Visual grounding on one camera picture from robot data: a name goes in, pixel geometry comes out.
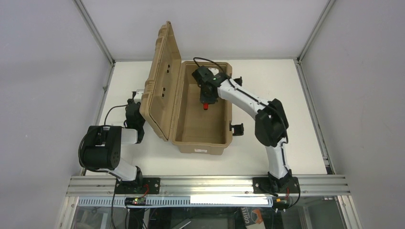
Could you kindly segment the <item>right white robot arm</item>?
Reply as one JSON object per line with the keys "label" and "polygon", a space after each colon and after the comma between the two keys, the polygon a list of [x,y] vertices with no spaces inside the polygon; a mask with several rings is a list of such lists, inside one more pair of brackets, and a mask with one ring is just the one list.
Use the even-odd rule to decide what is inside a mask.
{"label": "right white robot arm", "polygon": [[293,176],[285,152],[289,124],[281,101],[269,101],[256,96],[242,86],[242,79],[233,79],[224,72],[213,74],[206,66],[198,67],[192,76],[201,89],[200,102],[204,109],[221,98],[253,118],[255,136],[265,146],[268,157],[268,189],[272,193],[285,189]]}

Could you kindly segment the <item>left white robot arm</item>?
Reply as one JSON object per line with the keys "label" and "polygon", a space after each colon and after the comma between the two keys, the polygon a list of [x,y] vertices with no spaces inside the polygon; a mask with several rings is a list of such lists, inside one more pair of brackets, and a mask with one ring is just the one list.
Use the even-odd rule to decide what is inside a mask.
{"label": "left white robot arm", "polygon": [[[108,125],[111,111],[121,107],[125,109],[126,117],[123,125]],[[125,105],[111,107],[102,125],[89,126],[78,147],[80,166],[95,173],[109,173],[122,182],[142,185],[141,169],[121,157],[123,145],[140,144],[144,138],[146,120],[140,107],[140,100],[128,99]]]}

